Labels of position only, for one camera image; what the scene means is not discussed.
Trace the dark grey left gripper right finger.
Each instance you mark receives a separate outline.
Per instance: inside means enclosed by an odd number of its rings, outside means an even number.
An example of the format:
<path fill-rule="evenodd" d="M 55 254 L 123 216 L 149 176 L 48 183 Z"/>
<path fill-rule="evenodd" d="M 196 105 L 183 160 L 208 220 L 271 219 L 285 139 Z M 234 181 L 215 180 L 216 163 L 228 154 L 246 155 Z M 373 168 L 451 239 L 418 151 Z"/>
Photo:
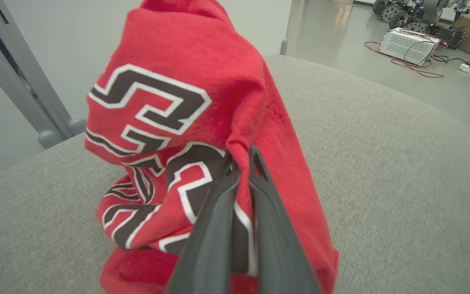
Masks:
<path fill-rule="evenodd" d="M 295 232 L 261 151 L 250 147 L 260 294 L 321 294 L 322 288 Z"/>

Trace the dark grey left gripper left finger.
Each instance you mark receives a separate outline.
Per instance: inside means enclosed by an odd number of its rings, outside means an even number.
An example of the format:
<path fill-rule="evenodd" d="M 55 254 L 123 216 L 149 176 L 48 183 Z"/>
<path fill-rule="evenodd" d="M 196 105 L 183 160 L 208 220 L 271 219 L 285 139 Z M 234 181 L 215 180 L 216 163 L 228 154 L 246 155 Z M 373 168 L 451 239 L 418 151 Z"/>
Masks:
<path fill-rule="evenodd" d="M 233 213 L 240 177 L 237 163 L 227 153 L 166 285 L 166 294 L 229 293 Z"/>

